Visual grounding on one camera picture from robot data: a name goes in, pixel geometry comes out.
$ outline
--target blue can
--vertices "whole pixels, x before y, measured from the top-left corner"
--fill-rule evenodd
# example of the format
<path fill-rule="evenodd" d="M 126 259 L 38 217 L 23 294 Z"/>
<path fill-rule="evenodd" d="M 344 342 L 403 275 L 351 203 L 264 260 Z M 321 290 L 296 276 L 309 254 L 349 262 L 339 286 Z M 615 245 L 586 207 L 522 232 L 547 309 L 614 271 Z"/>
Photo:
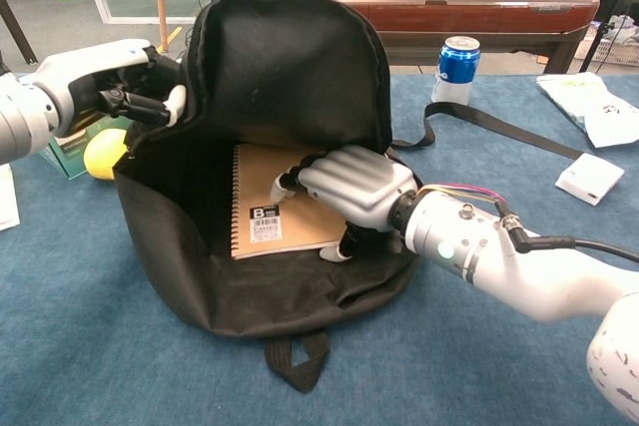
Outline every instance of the blue can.
<path fill-rule="evenodd" d="M 448 37 L 439 53 L 432 102 L 467 105 L 470 87 L 479 65 L 479 41 L 472 37 Z"/>

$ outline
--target blue carpet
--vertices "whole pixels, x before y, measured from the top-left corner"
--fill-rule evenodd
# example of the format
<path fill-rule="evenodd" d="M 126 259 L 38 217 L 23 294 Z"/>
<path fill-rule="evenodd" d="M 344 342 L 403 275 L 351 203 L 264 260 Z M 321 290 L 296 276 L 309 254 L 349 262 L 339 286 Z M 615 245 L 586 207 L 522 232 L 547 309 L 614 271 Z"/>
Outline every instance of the blue carpet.
<path fill-rule="evenodd" d="M 605 80 L 639 105 L 639 77 Z M 392 78 L 396 137 L 420 138 L 431 86 Z M 532 77 L 479 78 L 471 104 L 587 149 Z M 433 126 L 434 147 L 403 155 L 426 181 L 495 189 L 538 232 L 639 248 L 639 145 L 598 153 L 626 175 L 594 208 L 554 186 L 570 161 L 443 116 Z M 37 156 L 13 171 L 22 224 L 0 232 L 0 425 L 630 424 L 587 375 L 598 318 L 538 324 L 426 263 L 391 305 L 329 331 L 326 369 L 301 395 L 268 370 L 260 341 L 169 311 L 112 184 L 68 182 Z"/>

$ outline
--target white paper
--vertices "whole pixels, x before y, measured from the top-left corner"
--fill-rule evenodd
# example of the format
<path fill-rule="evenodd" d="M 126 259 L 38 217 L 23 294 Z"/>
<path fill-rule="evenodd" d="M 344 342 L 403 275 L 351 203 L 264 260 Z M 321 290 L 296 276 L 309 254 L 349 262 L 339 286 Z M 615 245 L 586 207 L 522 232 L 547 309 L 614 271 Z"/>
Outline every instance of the white paper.
<path fill-rule="evenodd" d="M 639 110 L 608 92 L 592 72 L 544 75 L 537 85 L 586 132 L 595 148 L 639 141 Z"/>
<path fill-rule="evenodd" d="M 9 165 L 0 165 L 0 230 L 20 224 L 18 203 Z"/>

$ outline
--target brown notebook cover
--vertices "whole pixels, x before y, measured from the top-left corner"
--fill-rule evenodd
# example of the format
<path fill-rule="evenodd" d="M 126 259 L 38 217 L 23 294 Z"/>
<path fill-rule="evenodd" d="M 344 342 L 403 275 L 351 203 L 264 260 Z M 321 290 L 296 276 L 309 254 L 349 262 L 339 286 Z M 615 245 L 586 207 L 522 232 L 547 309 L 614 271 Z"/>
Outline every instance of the brown notebook cover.
<path fill-rule="evenodd" d="M 271 205 L 273 181 L 313 152 L 254 144 L 235 147 L 231 257 L 321 248 L 337 244 L 345 221 L 299 193 Z"/>

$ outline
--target backpack strap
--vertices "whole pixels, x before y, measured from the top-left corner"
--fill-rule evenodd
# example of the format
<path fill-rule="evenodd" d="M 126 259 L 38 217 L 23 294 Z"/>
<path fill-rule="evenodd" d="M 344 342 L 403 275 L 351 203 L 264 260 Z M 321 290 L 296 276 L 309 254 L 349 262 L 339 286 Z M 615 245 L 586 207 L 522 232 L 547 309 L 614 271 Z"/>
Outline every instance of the backpack strap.
<path fill-rule="evenodd" d="M 480 110 L 474 109 L 467 105 L 456 104 L 454 102 L 434 102 L 426 105 L 423 111 L 423 128 L 424 136 L 416 143 L 407 142 L 405 140 L 394 140 L 392 146 L 396 149 L 414 149 L 428 147 L 435 142 L 435 132 L 428 121 L 428 117 L 436 114 L 445 114 L 456 119 L 464 120 L 468 123 L 481 127 L 483 129 L 500 134 L 524 144 L 532 145 L 539 149 L 561 155 L 568 159 L 577 160 L 583 152 L 571 149 L 565 145 L 558 144 L 550 139 L 540 135 L 533 134 L 527 130 L 520 129 L 514 125 L 508 124 L 502 120 L 488 115 Z"/>
<path fill-rule="evenodd" d="M 323 329 L 297 336 L 309 359 L 293 365 L 293 337 L 283 336 L 267 340 L 265 359 L 269 368 L 301 393 L 308 393 L 320 379 L 330 343 Z"/>

